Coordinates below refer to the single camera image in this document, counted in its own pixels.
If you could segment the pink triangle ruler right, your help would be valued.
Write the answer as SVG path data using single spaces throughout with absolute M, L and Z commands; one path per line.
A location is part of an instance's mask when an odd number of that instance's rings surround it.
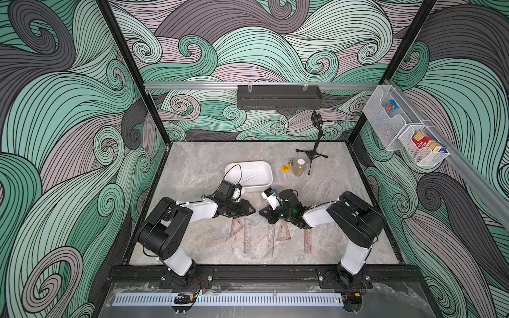
M 286 221 L 282 221 L 276 235 L 276 242 L 289 241 L 291 239 L 290 229 Z

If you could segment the black wall shelf tray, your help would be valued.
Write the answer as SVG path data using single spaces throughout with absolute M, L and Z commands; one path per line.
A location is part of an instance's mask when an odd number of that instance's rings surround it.
M 241 110 L 277 110 L 287 114 L 297 110 L 317 110 L 322 101 L 318 86 L 304 90 L 292 86 L 237 87 L 237 107 Z

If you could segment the black corner frame post left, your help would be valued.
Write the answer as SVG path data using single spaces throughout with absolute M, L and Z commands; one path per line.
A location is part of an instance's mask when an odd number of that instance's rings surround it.
M 115 15 L 113 13 L 109 1 L 97 0 L 96 3 L 103 15 L 106 25 L 109 28 L 109 31 L 120 51 L 122 58 L 127 64 L 127 69 L 133 78 L 135 86 L 138 89 L 139 93 L 141 94 L 142 100 L 144 101 L 144 104 L 146 105 L 148 112 L 150 113 L 153 121 L 155 122 L 157 131 L 162 137 L 163 142 L 166 145 L 167 149 L 170 149 L 172 146 L 172 141 L 169 139 L 166 133 L 165 127 L 163 125 L 162 119 L 159 116 L 158 109 L 156 108 L 153 98 L 150 96 L 149 93 L 147 93 L 144 87 L 144 80 L 142 78 L 142 75 L 134 61 L 131 51 L 128 48 L 127 41 L 123 36 L 123 33 L 121 31 L 119 23 L 115 18 Z

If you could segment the clear wall bin upper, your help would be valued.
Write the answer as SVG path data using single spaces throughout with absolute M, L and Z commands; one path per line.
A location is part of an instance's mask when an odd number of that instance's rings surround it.
M 399 136 L 412 124 L 405 112 L 407 105 L 394 86 L 380 85 L 364 107 L 363 114 L 386 151 L 404 148 Z

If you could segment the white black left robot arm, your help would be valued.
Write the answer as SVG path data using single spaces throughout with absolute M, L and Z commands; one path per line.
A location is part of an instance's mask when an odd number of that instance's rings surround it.
M 247 200 L 217 201 L 204 197 L 197 201 L 178 203 L 164 197 L 143 221 L 136 239 L 173 273 L 185 277 L 194 263 L 180 247 L 189 224 L 219 216 L 237 219 L 254 212 L 255 208 Z

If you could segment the black corner frame post right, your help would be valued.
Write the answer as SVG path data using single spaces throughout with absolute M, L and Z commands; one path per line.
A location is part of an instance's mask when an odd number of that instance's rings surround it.
M 437 3 L 436 0 L 424 0 L 422 2 L 412 23 L 408 26 L 408 30 L 404 34 L 402 42 L 399 45 L 392 60 L 390 61 L 388 68 L 384 72 L 379 82 L 380 84 L 383 84 L 386 80 L 391 80 L 393 78 L 393 76 L 396 73 L 396 70 L 398 69 L 405 55 L 407 54 L 412 44 L 416 40 L 418 33 L 420 32 L 421 28 L 423 27 L 426 19 L 432 12 L 432 9 L 436 3 Z

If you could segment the clear straight ruler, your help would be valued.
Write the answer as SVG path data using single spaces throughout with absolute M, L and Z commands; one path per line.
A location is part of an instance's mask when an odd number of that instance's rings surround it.
M 258 176 L 261 176 L 261 175 L 264 175 L 264 174 L 265 174 L 265 171 L 261 170 L 259 172 L 256 172 L 256 173 L 250 175 L 250 176 L 247 176 L 246 178 L 241 179 L 241 181 L 239 183 L 247 182 L 249 180 L 252 180 L 252 179 L 257 178 Z

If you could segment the pink straight ruler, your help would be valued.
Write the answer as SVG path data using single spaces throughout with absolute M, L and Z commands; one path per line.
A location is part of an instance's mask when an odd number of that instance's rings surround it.
M 304 230 L 304 252 L 306 254 L 312 253 L 312 238 L 311 238 L 311 230 Z
M 244 254 L 251 253 L 251 220 L 245 218 L 244 223 L 244 239 L 243 239 L 243 252 Z

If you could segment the aluminium rail back wall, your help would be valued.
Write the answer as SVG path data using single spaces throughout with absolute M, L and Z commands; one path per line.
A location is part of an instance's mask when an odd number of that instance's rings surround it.
M 376 83 L 292 83 L 292 82 L 145 82 L 146 90 L 234 90 L 238 86 L 247 86 L 249 89 L 255 86 L 292 86 L 303 90 L 309 86 L 318 86 L 321 90 L 333 91 L 364 91 L 375 90 Z

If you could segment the clear stencil ruler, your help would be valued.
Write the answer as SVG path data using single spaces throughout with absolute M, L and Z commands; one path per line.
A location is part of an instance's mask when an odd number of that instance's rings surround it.
M 269 224 L 267 231 L 266 256 L 273 257 L 275 241 L 275 224 Z

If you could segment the clear protractor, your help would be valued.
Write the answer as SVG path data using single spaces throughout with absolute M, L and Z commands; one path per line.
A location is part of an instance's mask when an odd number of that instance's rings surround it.
M 268 225 L 267 220 L 260 216 L 258 213 L 254 213 L 249 216 L 250 224 L 251 224 L 251 235 L 263 235 L 262 232 L 266 230 Z

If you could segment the white plastic storage box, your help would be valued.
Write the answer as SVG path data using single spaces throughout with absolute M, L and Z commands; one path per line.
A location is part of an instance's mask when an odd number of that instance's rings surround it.
M 273 171 L 265 161 L 234 162 L 224 169 L 224 180 L 240 184 L 247 192 L 263 192 L 270 188 L 274 180 Z

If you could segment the clear jar with liquid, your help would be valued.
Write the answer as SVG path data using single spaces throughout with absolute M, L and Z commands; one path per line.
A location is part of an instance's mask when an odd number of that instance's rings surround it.
M 306 161 L 303 158 L 299 158 L 297 161 L 295 161 L 292 169 L 294 176 L 296 177 L 301 176 L 305 171 L 305 167 Z

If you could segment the aluminium rail wall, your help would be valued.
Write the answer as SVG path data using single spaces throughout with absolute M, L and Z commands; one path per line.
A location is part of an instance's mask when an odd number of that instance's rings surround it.
M 146 90 L 234 90 L 238 86 L 247 86 L 249 89 L 255 86 L 292 86 L 303 90 L 309 86 L 318 86 L 321 90 L 333 91 L 364 91 L 375 90 L 376 83 L 292 83 L 292 82 L 145 82 Z
M 412 113 L 411 118 L 417 119 L 421 124 L 436 137 L 439 142 L 446 146 L 449 156 L 448 163 L 455 167 L 455 170 L 463 177 L 466 184 L 478 195 L 485 205 L 493 212 L 497 221 L 508 230 L 508 201 L 493 187 L 488 180 L 453 146 L 452 142 L 442 133 L 435 122 L 425 116 L 407 97 L 407 95 L 391 80 L 386 79 L 384 84 L 392 86 L 396 93 L 404 101 L 402 107 Z

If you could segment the pink triangle ruler left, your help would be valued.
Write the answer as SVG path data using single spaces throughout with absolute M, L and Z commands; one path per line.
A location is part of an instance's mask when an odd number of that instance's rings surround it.
M 232 224 L 231 224 L 231 230 L 230 230 L 230 238 L 236 236 L 236 234 L 238 232 L 240 232 L 241 229 L 243 229 L 245 227 L 245 222 L 244 220 L 238 218 L 238 219 L 233 219 L 232 220 Z

